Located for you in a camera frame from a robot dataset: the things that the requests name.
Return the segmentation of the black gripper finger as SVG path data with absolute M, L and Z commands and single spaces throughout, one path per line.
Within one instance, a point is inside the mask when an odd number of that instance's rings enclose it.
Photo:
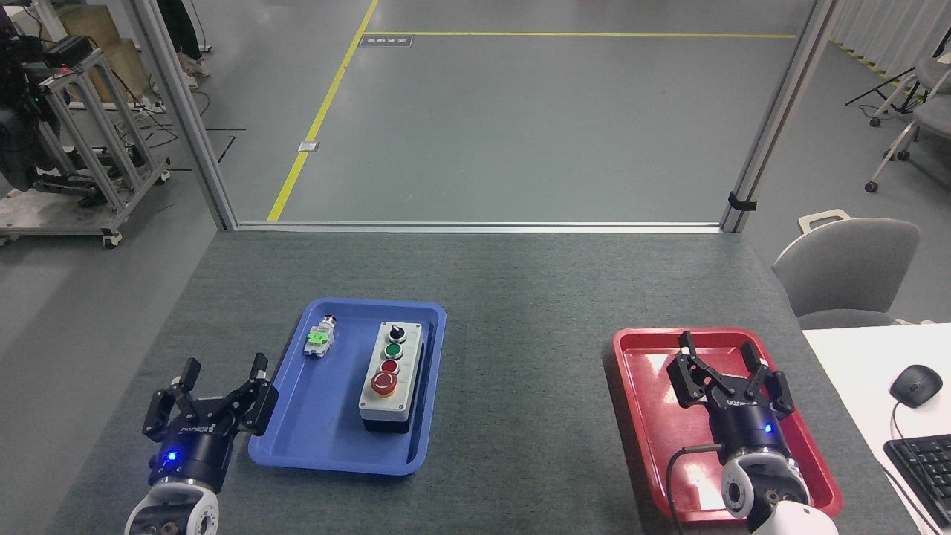
M 199 421 L 199 413 L 191 396 L 191 390 L 197 382 L 201 371 L 201 364 L 195 358 L 188 358 L 181 375 L 174 379 L 165 389 L 156 390 L 146 410 L 143 422 L 143 434 L 152 441 L 160 443 L 169 434 L 169 416 L 171 409 L 176 406 L 186 422 L 194 424 Z
M 791 416 L 795 413 L 795 404 L 789 392 L 787 376 L 781 370 L 774 370 L 758 352 L 754 343 L 744 343 L 740 348 L 741 358 L 750 375 L 743 388 L 743 397 L 754 401 L 761 395 L 763 386 L 767 390 L 767 399 L 771 409 L 778 416 Z
M 267 376 L 267 365 L 265 354 L 256 353 L 248 379 L 221 401 L 221 415 L 229 434 L 250 432 L 262 436 L 266 433 L 279 399 L 279 390 Z
M 666 373 L 679 407 L 689 409 L 703 403 L 711 389 L 726 390 L 726 380 L 699 357 L 692 332 L 683 331 L 677 340 L 679 350 L 666 365 Z

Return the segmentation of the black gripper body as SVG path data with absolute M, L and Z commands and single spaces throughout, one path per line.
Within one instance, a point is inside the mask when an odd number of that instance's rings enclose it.
M 237 433 L 238 418 L 231 409 L 197 423 L 181 415 L 169 421 L 167 411 L 149 411 L 147 437 L 160 449 L 149 461 L 147 483 L 191 480 L 220 493 Z
M 711 437 L 722 446 L 720 464 L 740 455 L 767 450 L 791 457 L 780 421 L 793 413 L 791 404 L 748 403 L 731 399 L 709 399 Z

